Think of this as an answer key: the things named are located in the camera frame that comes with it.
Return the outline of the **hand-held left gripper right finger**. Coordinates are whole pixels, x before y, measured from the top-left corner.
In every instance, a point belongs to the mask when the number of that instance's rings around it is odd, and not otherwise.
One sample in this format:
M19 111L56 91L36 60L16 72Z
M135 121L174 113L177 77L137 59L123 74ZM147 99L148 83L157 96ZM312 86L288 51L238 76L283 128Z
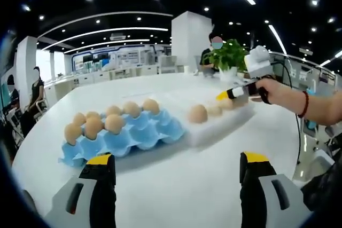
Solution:
M303 193L259 153L240 154L241 227L301 227L312 212Z

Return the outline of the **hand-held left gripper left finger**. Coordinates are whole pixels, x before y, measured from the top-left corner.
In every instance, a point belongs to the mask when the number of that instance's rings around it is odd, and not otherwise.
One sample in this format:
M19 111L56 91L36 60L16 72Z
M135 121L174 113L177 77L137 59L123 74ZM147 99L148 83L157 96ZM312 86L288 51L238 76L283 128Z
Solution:
M50 227L116 227L116 174L112 154L90 159L52 198Z

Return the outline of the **person's right hand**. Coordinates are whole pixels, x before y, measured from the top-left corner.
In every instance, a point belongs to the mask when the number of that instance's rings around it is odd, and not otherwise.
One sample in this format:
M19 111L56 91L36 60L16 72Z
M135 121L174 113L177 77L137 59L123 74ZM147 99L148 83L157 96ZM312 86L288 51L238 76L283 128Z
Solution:
M258 80L255 85L268 92L268 101L271 104L282 106L296 114L301 114L304 110L306 96L303 92L293 90L270 78Z

